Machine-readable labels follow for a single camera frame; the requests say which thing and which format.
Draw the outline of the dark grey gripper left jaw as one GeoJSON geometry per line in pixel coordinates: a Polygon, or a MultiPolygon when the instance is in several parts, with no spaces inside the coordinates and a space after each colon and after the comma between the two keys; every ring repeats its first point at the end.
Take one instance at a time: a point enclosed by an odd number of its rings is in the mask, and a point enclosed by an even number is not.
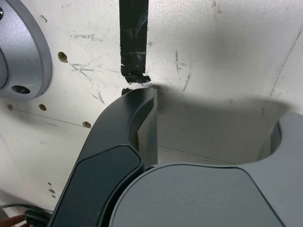
{"type": "Polygon", "coordinates": [[[51,227],[107,227],[125,188],[144,172],[137,132],[156,106],[140,88],[110,104],[94,123],[49,221],[51,227]]]}

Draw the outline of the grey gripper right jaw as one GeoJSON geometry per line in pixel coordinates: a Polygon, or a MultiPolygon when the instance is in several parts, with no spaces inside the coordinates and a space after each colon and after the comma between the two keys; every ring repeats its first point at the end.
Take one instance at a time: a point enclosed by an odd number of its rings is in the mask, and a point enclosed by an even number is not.
{"type": "Polygon", "coordinates": [[[111,227],[300,227],[303,224],[303,117],[279,121],[280,145],[238,166],[156,165],[123,192],[111,227]]]}

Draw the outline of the person's hand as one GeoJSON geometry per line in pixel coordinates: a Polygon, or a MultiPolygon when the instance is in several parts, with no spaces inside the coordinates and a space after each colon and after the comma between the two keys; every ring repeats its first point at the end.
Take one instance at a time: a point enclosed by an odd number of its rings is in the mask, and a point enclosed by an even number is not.
{"type": "Polygon", "coordinates": [[[0,220],[0,227],[12,227],[19,224],[25,220],[24,215],[18,215],[7,219],[0,220]]]}

